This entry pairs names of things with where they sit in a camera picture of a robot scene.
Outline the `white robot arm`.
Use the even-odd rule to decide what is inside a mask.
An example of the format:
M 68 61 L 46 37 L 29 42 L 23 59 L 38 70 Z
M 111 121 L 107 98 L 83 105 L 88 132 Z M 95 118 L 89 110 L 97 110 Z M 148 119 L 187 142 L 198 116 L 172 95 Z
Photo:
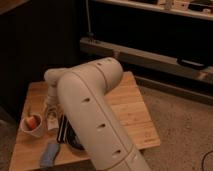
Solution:
M 47 102 L 61 106 L 97 171 L 151 171 L 105 100 L 122 77 L 111 57 L 49 69 Z

